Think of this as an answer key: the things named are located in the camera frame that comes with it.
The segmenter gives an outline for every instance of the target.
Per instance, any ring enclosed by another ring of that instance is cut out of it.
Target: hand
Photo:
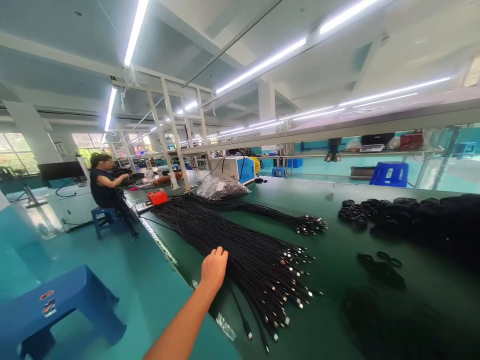
[[[219,246],[213,249],[205,260],[201,263],[201,280],[198,287],[206,289],[212,299],[218,293],[225,278],[225,269],[227,267],[227,260],[229,252]]]

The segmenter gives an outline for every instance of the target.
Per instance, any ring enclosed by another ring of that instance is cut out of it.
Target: human arm
[[[106,176],[99,175],[99,176],[96,177],[96,183],[98,185],[101,185],[101,186],[104,186],[104,187],[107,187],[107,188],[116,188],[118,185],[120,185],[120,183],[123,180],[128,179],[129,177],[130,177],[130,175],[123,174],[123,175],[120,175],[119,177],[117,177],[115,180],[112,181]]]
[[[187,360],[195,340],[225,278],[228,251],[213,249],[201,264],[200,284],[143,360]]]

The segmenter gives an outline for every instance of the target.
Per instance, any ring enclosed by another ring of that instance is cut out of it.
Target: hair
[[[94,152],[90,157],[90,164],[92,169],[96,169],[101,161],[111,160],[112,156],[106,152],[98,153]]]

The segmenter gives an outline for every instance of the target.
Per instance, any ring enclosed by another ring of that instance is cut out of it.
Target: sticker
[[[52,316],[53,314],[55,314],[57,312],[57,309],[56,309],[56,306],[55,306],[55,298],[52,297],[51,299],[49,299],[46,303],[45,303],[45,306],[43,307],[43,316],[45,318],[48,318],[50,316]]]
[[[50,290],[50,291],[44,293],[42,296],[40,296],[40,301],[45,300],[46,298],[52,296],[53,294],[54,294],[53,290]]]

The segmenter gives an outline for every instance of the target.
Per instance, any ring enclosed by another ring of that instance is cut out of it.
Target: coiled black cable
[[[278,329],[290,323],[285,303],[290,301],[302,309],[313,294],[321,294],[299,281],[308,275],[300,269],[301,264],[314,259],[306,255],[303,247],[243,227],[181,196],[154,206],[151,212],[203,256],[219,246],[228,251],[226,277],[241,291],[259,326],[263,324],[260,337],[267,352],[263,331],[278,341]],[[250,339],[250,325],[232,294]]]
[[[244,211],[260,214],[270,219],[277,220],[283,224],[290,225],[297,231],[297,233],[316,234],[318,232],[325,232],[325,230],[328,229],[325,221],[319,217],[311,215],[291,216],[270,207],[258,204],[224,199],[209,200],[203,196],[196,195],[191,192],[183,193],[175,197],[190,203],[195,202],[207,209],[217,211]]]

